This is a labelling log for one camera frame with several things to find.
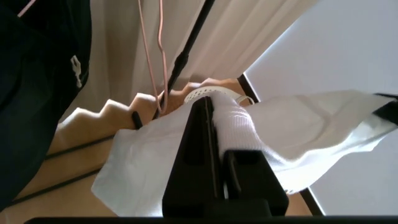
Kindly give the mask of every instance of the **wooden floor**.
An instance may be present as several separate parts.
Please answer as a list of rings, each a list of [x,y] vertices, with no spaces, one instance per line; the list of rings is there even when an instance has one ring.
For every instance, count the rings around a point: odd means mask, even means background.
[[[221,81],[207,79],[203,83],[189,83],[182,91],[171,92],[168,108],[163,116],[181,106],[185,96],[192,90],[210,85],[223,86],[244,95],[237,79]],[[154,114],[154,102],[153,96],[138,94],[129,106],[108,101],[100,113],[78,109],[58,126],[48,154],[112,135],[119,129],[134,129],[131,120],[133,111],[138,111],[145,125]],[[247,105],[249,105],[247,100],[242,103],[242,106]],[[99,169],[107,159],[111,145],[112,140],[108,140],[46,160],[18,198]],[[115,216],[91,193],[94,179],[95,174],[61,189],[8,207],[0,213],[0,224],[20,224],[34,217]],[[287,215],[311,215],[300,194],[290,195],[289,199]]]

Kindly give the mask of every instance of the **dark fabric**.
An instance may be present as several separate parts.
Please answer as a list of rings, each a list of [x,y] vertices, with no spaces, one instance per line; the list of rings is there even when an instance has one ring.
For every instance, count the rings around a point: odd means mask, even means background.
[[[88,78],[89,0],[0,0],[0,211],[38,171],[59,119]]]

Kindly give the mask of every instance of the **white plastic rim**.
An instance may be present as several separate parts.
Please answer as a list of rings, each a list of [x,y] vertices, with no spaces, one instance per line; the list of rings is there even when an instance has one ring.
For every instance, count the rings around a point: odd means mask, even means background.
[[[218,91],[220,93],[224,93],[234,99],[237,103],[242,102],[245,99],[249,99],[251,104],[254,104],[253,99],[248,97],[248,96],[242,96],[239,93],[236,93],[228,88],[221,87],[221,86],[205,86],[201,88],[197,88],[196,90],[193,90],[190,92],[184,99],[184,103],[188,103],[189,101],[195,99],[198,96],[201,95],[208,95],[212,91]]]

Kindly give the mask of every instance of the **wall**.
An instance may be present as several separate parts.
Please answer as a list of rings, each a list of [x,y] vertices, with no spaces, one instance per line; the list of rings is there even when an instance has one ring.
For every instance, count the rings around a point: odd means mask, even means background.
[[[357,89],[398,94],[398,1],[326,0],[246,71],[260,100]],[[327,215],[398,215],[398,132],[342,158],[311,190]]]

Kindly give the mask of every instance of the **white garment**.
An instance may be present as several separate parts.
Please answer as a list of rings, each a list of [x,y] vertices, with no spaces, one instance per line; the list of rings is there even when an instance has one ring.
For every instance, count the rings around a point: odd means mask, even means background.
[[[263,150],[282,187],[297,192],[339,158],[370,151],[396,125],[371,113],[391,99],[339,91],[274,98],[246,109],[212,93],[220,156]],[[161,216],[161,201],[194,101],[140,130],[120,130],[91,188],[119,216]]]

